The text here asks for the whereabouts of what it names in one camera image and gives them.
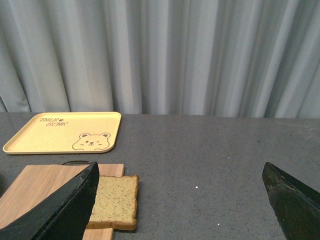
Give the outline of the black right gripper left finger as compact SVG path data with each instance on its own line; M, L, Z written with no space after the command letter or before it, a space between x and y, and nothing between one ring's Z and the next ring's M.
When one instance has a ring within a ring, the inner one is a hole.
M30 211L0 231L2 240L81 240L100 178L93 162Z

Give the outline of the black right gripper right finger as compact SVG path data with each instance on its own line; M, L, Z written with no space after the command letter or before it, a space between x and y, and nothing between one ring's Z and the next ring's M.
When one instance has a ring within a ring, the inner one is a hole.
M287 240L320 238L320 193L266 162L263 183L277 221Z

